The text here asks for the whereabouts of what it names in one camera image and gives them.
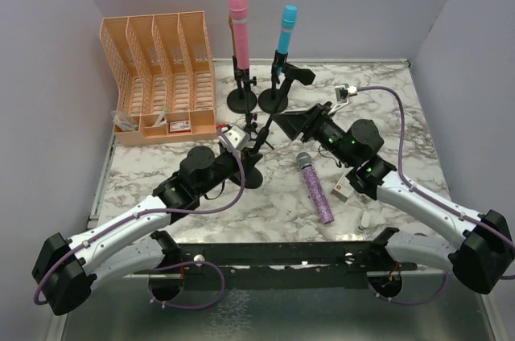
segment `pink microphone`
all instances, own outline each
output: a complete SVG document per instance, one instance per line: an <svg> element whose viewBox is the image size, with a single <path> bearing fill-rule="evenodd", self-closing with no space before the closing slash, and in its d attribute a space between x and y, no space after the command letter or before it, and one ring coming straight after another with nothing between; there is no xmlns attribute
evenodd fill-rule
<svg viewBox="0 0 515 341"><path fill-rule="evenodd" d="M250 67L248 13L249 3L247 0L229 0L229 15L233 20L236 56L240 70L248 70Z"/></svg>

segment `white cable clip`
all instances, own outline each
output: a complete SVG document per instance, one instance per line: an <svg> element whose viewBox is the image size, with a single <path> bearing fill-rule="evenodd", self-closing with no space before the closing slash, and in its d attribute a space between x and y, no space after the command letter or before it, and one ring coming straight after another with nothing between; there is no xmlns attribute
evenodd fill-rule
<svg viewBox="0 0 515 341"><path fill-rule="evenodd" d="M411 182L411 183L410 183L410 187L409 187L410 192L413 192L413 190L414 190L416 187L417 187L417 183L416 183L416 182Z"/></svg>

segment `microphone handle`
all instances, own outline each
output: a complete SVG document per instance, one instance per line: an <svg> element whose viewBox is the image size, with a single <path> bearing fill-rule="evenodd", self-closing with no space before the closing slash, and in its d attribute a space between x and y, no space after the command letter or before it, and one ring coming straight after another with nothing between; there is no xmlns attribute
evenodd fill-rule
<svg viewBox="0 0 515 341"><path fill-rule="evenodd" d="M249 31L247 28L247 19L234 20L234 43L236 46L236 56L238 59L238 68L240 70L249 70Z"/></svg>
<svg viewBox="0 0 515 341"><path fill-rule="evenodd" d="M309 165L305 166L302 171L307 189L311 194L311 198L313 199L313 203L315 204L322 223L331 223L335 218L332 215L328 200L323 193L322 185L320 184L319 177L316 175L315 168Z"/></svg>
<svg viewBox="0 0 515 341"><path fill-rule="evenodd" d="M291 30L285 28L281 29L281 35L279 36L279 45L277 46L278 53L288 54L288 48L290 47Z"/></svg>

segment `marble tabletop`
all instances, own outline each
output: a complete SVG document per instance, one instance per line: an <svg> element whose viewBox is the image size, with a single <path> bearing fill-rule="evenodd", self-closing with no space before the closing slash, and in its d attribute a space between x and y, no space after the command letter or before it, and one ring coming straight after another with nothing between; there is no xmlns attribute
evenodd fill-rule
<svg viewBox="0 0 515 341"><path fill-rule="evenodd" d="M243 126L244 116L232 113L225 103L228 93L235 88L232 65L216 63L216 118L219 123L229 122ZM384 85L398 91L406 108L405 172L412 179L448 197L447 185L433 146L430 131L424 120L420 104L404 63L377 64L299 64L310 68L315 83L304 87L294 83L289 95L288 110L309 109L317 102L335 102L334 85L349 83L357 86ZM251 67L257 77L256 94L270 86L270 66ZM257 122L266 121L267 115L259 110ZM372 119L385 139L380 154L391 163L397 162L400 120L397 103L387 92L363 92L352 103L339 111L335 122L347 129L355 120ZM166 230L178 242L278 242L317 240L371 239L384 227L394 226L407 232L436 235L429 228L396 208L354 193L347 203L341 202L330 191L344 170L336 167L330 158L322 157L318 143L291 142L272 125L269 142L275 150L263 146L264 158L257 168L264 182L257 190L246 190L230 210L209 216L189 215ZM197 145L210 146L218 152L216 141L164 144L156 146L117 146L100 208L102 224L132 208L152 190L179 169L180 161ZM313 157L322 187L335 217L334 222L323 225L309 198L301 171L295 164L298 152L306 151ZM220 188L209 193L217 195ZM227 182L225 192L213 201L202 199L200 209L221 207L237 194L238 186ZM370 226L357 228L363 211L370 214Z"/></svg>

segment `orange desk organizer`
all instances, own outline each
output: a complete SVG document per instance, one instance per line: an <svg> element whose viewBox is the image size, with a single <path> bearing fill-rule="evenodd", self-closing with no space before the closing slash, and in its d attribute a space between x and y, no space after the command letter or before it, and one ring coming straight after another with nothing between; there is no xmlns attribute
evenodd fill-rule
<svg viewBox="0 0 515 341"><path fill-rule="evenodd" d="M117 110L139 123L114 134L124 146L216 138L215 69L203 11L104 18L102 45L118 85ZM153 126L189 121L191 130L170 133Z"/></svg>

